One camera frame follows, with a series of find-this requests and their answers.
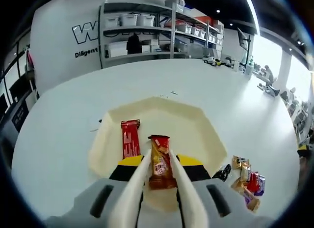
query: white table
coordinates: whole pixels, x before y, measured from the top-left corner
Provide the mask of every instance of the white table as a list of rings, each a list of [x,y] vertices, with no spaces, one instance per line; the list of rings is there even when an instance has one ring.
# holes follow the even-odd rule
[[[204,110],[228,153],[225,163],[233,155],[250,159],[252,169],[266,177],[258,214],[276,217],[296,191],[297,142],[283,101],[258,83],[196,59],[129,63],[72,79],[46,92],[29,113],[12,176],[41,219],[64,214],[97,180],[87,156],[98,120],[109,109],[163,95]]]

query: metal shelving unit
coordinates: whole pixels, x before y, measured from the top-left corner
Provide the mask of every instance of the metal shelving unit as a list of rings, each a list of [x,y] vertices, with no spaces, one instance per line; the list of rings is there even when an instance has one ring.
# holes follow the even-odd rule
[[[168,56],[170,55],[169,51],[165,51],[165,52],[147,52],[147,53],[139,53],[139,54],[132,54],[132,55],[121,55],[121,56],[116,56],[116,57],[108,57],[105,60],[106,61],[115,61],[115,60],[119,60],[119,59],[125,59],[125,58],[130,58],[130,57],[144,57],[144,56]],[[174,52],[174,55],[177,56],[185,56],[186,53],[184,52]]]
[[[155,27],[141,27],[141,26],[133,26],[133,27],[116,27],[110,29],[104,29],[100,31],[102,17],[108,13],[122,13],[122,12],[129,12],[129,13],[147,13],[147,14],[154,14],[156,16],[156,25]],[[159,26],[160,16],[165,16],[171,18],[171,28],[161,28]],[[200,38],[196,35],[188,34],[182,31],[176,30],[176,20],[180,19],[186,21],[187,23],[192,24],[193,26],[198,26],[203,28],[206,31],[206,37]],[[170,55],[170,58],[174,58],[174,56],[178,55],[185,55],[185,53],[174,52],[174,45],[175,45],[175,36],[182,35],[191,40],[201,40],[205,42],[205,47],[208,47],[208,44],[215,44],[214,42],[209,41],[209,32],[213,34],[219,34],[219,31],[216,28],[213,28],[209,25],[209,22],[204,23],[196,18],[190,17],[186,14],[180,13],[176,11],[176,4],[173,4],[173,8],[158,5],[158,4],[151,4],[151,3],[136,3],[136,2],[112,2],[112,3],[103,3],[99,9],[98,15],[98,29],[99,29],[99,55],[101,60],[101,67],[103,68],[104,62],[112,61],[112,60],[119,60],[123,58],[129,57],[143,57],[143,56],[167,56]],[[132,54],[132,55],[124,55],[119,57],[111,57],[105,58],[102,54],[103,48],[105,43],[103,42],[103,38],[105,35],[110,33],[123,33],[128,31],[142,31],[142,32],[152,32],[152,33],[170,33],[170,51],[169,52],[155,52],[155,53],[141,53],[141,54]]]
[[[164,32],[169,32],[170,33],[171,32],[170,28],[132,26],[132,27],[116,27],[116,28],[104,29],[103,30],[103,35],[107,35],[107,34],[111,34],[111,33],[124,32],[124,31],[131,31],[131,30],[160,32],[160,33],[164,33]],[[196,36],[196,35],[193,35],[193,34],[189,34],[189,33],[185,33],[183,31],[179,31],[179,30],[176,30],[175,34],[186,36],[188,38],[193,38],[193,39],[197,39],[197,40],[206,41],[205,38],[201,38],[199,36]]]

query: candy bar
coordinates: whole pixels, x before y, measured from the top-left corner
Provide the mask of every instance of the candy bar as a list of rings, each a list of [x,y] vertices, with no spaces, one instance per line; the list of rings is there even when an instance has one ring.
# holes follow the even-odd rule
[[[244,197],[246,207],[252,212],[256,212],[259,205],[260,200],[254,195],[240,182],[240,178],[235,181],[235,183],[231,186],[235,191],[241,194]]]
[[[123,159],[141,155],[137,129],[140,120],[121,121]]]
[[[241,169],[242,163],[246,163],[247,165],[250,165],[250,161],[248,159],[234,156],[232,159],[232,168]]]
[[[259,183],[259,189],[254,193],[254,195],[262,196],[265,191],[265,177],[262,175],[259,175],[258,183]]]
[[[149,178],[150,188],[152,190],[175,188],[177,182],[172,177],[169,156],[169,137],[151,135],[148,138],[152,141],[152,176]]]
[[[259,174],[257,172],[251,172],[250,181],[247,185],[247,189],[252,193],[259,190]]]
[[[240,176],[241,182],[245,182],[249,179],[249,168],[250,168],[249,165],[247,165],[246,163],[242,163]]]

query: red candy bar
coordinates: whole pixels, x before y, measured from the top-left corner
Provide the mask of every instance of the red candy bar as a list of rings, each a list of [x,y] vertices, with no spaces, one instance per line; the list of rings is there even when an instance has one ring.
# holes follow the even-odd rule
[[[259,190],[259,174],[257,172],[251,172],[250,181],[247,185],[247,189],[252,193],[255,193]]]
[[[137,134],[140,124],[139,119],[121,121],[123,159],[141,155]]]

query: white column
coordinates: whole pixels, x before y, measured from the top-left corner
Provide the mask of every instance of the white column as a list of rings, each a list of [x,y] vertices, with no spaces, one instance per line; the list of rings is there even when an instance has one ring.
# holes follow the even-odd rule
[[[273,86],[276,89],[280,89],[280,93],[284,92],[287,88],[287,81],[288,81],[288,76],[289,76],[289,71],[290,71],[290,66],[291,66],[291,54],[284,49],[283,53],[281,55],[281,65],[280,65],[280,70],[279,74],[277,77],[277,81],[273,84]]]

